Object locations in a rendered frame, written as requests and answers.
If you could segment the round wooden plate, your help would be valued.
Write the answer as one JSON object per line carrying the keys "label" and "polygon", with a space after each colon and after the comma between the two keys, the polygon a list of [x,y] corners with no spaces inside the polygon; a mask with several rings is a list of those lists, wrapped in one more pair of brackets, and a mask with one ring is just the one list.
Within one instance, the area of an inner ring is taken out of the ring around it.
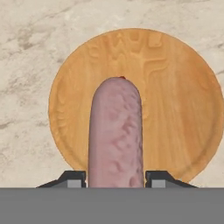
{"label": "round wooden plate", "polygon": [[49,96],[54,142],[75,170],[88,167],[92,98],[108,77],[135,84],[143,105],[143,168],[191,181],[216,153],[224,101],[213,70],[189,45],[160,31],[105,32],[60,67]]}

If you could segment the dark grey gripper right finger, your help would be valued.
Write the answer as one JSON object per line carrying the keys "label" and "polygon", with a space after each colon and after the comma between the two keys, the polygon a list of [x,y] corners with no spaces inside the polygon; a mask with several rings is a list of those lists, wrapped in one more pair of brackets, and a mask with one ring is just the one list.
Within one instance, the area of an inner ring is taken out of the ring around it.
{"label": "dark grey gripper right finger", "polygon": [[194,185],[189,185],[185,182],[175,179],[168,171],[146,171],[145,179],[146,188],[194,188]]}

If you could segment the pink sausage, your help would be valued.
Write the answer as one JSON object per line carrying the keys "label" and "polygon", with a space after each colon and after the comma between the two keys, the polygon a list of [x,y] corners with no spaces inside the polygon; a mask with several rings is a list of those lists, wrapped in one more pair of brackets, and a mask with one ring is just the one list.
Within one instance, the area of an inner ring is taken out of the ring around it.
{"label": "pink sausage", "polygon": [[109,78],[95,91],[92,101],[88,185],[90,187],[142,187],[142,105],[129,80]]}

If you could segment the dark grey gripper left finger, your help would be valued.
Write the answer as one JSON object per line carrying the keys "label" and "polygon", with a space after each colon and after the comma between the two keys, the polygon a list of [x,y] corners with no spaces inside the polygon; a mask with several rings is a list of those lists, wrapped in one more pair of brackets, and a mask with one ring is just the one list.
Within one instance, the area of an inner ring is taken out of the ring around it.
{"label": "dark grey gripper left finger", "polygon": [[41,187],[86,188],[86,172],[64,171],[58,179],[45,183]]}

